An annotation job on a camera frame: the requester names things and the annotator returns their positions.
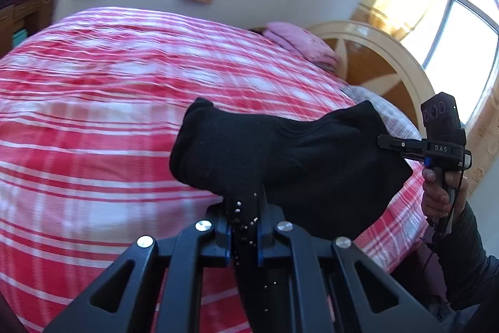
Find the person right hand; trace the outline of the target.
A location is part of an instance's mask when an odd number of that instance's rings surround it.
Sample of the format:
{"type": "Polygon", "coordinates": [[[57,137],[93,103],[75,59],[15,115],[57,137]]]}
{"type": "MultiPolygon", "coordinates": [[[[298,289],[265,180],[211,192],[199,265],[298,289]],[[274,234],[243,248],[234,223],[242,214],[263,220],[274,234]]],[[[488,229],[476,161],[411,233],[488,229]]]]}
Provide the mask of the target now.
{"type": "Polygon", "coordinates": [[[454,204],[450,203],[450,197],[436,181],[436,173],[430,168],[425,167],[422,172],[423,198],[421,209],[426,217],[443,218],[453,210],[453,224],[457,223],[463,212],[468,197],[468,179],[457,172],[447,172],[445,174],[446,182],[452,189],[458,190],[458,195],[454,204]]]}

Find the dark jacket forearm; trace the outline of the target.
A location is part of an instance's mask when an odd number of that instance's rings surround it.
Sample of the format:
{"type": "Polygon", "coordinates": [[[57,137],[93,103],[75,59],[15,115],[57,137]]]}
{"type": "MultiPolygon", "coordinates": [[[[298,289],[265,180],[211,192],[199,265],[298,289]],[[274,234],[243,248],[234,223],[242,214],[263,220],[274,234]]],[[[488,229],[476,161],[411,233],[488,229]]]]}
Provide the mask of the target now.
{"type": "Polygon", "coordinates": [[[498,296],[498,258],[487,255],[471,207],[466,204],[452,232],[434,251],[452,309],[464,310],[498,296]]]}

